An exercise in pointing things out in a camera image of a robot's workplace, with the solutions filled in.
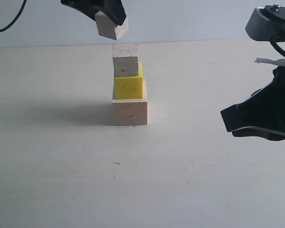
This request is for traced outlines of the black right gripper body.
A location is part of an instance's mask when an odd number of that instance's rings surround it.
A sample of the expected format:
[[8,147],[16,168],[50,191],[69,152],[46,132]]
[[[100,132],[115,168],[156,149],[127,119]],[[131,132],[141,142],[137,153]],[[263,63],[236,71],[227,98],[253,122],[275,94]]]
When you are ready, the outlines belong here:
[[285,67],[273,70],[273,80],[265,87],[255,91],[250,98],[261,100],[285,100]]

